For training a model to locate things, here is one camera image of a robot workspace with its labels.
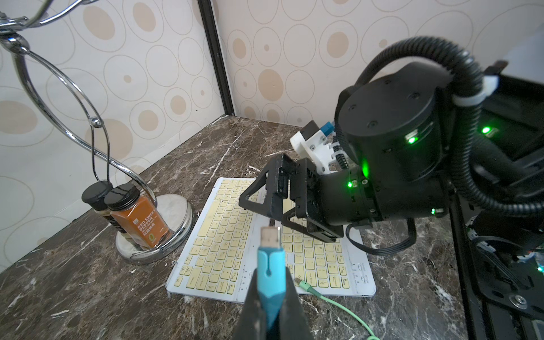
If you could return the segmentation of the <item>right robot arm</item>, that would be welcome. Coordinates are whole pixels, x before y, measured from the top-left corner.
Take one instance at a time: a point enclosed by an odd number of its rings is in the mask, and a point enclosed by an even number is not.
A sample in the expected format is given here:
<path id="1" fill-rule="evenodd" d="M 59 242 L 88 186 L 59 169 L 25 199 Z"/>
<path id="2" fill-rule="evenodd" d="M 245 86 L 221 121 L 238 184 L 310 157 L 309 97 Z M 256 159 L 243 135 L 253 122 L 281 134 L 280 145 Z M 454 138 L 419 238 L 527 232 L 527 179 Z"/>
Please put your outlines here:
<path id="1" fill-rule="evenodd" d="M 464 48 L 419 36 L 385 48 L 340 93 L 326 174 L 277 156 L 240 207 L 324 242 L 374 222 L 447 214 L 453 195 L 513 218 L 543 216 L 543 84 L 482 69 Z"/>

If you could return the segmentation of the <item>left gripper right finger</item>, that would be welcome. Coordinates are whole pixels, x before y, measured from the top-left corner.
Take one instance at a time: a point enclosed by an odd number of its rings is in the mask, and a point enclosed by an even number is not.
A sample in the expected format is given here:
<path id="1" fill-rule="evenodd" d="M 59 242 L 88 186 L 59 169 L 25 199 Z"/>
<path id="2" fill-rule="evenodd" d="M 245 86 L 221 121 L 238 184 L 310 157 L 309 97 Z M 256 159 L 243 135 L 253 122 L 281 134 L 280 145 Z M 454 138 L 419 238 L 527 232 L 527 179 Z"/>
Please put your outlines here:
<path id="1" fill-rule="evenodd" d="M 278 316 L 278 339 L 312 340 L 313 336 L 301 305 L 293 277 L 286 267 L 286 294 Z"/>

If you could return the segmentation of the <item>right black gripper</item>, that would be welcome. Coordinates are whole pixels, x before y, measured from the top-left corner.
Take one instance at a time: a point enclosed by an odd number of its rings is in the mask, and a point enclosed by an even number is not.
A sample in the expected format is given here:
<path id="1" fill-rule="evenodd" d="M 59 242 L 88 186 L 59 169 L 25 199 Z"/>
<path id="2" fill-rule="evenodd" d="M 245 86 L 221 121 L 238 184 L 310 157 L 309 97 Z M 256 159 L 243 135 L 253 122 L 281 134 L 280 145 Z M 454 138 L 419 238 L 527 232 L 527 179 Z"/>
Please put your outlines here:
<path id="1" fill-rule="evenodd" d="M 283 204 L 292 175 L 295 205 Z M 251 201 L 250 197 L 262 188 L 266 191 L 263 201 Z M 319 175 L 308 158 L 295 163 L 287 154 L 278 154 L 267 163 L 239 197 L 239 206 L 280 220 L 284 227 L 325 243 L 344 237 L 340 225 L 359 226 L 383 220 L 374 188 L 359 168 Z"/>

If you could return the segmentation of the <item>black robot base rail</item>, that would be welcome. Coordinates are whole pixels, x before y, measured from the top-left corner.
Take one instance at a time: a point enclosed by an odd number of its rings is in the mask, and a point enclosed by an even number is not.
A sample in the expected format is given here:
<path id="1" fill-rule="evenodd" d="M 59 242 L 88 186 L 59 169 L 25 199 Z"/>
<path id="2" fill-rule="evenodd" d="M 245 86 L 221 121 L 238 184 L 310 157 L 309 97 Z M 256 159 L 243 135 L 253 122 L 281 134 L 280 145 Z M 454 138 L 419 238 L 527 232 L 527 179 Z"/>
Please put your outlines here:
<path id="1" fill-rule="evenodd" d="M 484 105 L 472 162 L 497 200 L 543 200 L 543 83 L 486 69 L 499 85 Z M 510 217 L 456 197 L 453 240 L 470 339 L 543 338 L 543 217 Z"/>

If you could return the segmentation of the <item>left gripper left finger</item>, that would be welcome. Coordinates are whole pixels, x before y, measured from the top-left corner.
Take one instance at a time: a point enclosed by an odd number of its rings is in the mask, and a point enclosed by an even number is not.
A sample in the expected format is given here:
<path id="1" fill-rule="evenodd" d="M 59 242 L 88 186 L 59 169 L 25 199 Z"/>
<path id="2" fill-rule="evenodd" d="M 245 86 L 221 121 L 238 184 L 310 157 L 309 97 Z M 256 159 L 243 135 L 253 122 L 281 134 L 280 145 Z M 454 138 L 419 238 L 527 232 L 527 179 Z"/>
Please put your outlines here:
<path id="1" fill-rule="evenodd" d="M 234 340 L 265 340 L 266 334 L 266 312 L 260 301 L 257 270 L 255 270 L 232 338 Z"/>

